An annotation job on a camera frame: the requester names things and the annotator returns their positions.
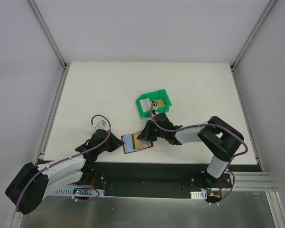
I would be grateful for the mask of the green plastic bin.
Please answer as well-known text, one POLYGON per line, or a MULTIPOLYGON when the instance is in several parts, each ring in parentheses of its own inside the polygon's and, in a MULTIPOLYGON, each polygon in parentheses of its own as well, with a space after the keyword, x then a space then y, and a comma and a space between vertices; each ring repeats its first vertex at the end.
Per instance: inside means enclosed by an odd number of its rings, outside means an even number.
POLYGON ((166 113, 172 106, 168 93, 165 89, 160 89, 140 95, 135 100, 141 118, 150 117, 151 107, 159 113, 166 113))

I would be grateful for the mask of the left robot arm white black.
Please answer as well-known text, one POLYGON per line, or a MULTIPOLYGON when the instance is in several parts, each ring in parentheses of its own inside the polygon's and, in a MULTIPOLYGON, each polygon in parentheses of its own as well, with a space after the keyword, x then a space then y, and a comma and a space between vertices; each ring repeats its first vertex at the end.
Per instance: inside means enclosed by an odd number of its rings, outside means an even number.
POLYGON ((91 179, 92 164, 103 152, 113 152, 123 141, 107 130, 96 130, 90 139, 75 148, 68 157, 34 165, 25 164, 5 190, 16 206, 26 215, 34 211, 52 192, 69 184, 87 184, 91 179))

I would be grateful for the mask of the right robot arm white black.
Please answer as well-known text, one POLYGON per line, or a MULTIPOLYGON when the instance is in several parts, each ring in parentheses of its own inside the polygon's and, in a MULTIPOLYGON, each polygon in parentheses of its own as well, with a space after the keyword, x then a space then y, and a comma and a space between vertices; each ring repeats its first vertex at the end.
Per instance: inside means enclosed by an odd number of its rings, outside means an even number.
POLYGON ((244 144, 244 136, 217 116, 202 124, 182 126, 174 125, 165 113, 155 114, 137 139, 154 142, 158 138, 171 145, 203 142, 213 154, 204 175, 205 184, 212 188, 220 184, 221 175, 240 145, 244 144))

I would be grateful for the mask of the gold card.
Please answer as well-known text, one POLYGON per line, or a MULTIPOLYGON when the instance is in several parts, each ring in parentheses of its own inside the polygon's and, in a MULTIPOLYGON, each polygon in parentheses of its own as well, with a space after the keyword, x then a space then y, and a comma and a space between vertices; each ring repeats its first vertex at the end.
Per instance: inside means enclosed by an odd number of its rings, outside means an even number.
POLYGON ((145 149, 145 148, 149 148, 152 146, 151 142, 149 141, 144 141, 144 140, 138 140, 137 136, 140 134, 141 132, 136 132, 130 135, 130 139, 131 139, 131 146, 133 150, 140 150, 140 149, 145 149))
POLYGON ((165 106, 165 102, 163 99, 156 99, 155 102, 156 102, 158 107, 165 106))

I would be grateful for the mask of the red leather card holder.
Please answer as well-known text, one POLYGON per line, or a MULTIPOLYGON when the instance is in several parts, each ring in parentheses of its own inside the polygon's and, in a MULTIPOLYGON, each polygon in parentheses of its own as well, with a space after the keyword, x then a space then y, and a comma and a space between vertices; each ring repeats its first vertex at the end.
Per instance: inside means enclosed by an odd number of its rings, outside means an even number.
POLYGON ((153 147, 153 142, 140 140, 137 137, 141 132, 136 132, 132 134, 126 134, 121 137, 123 141, 123 152, 124 154, 130 154, 134 152, 139 152, 141 150, 149 149, 153 147))

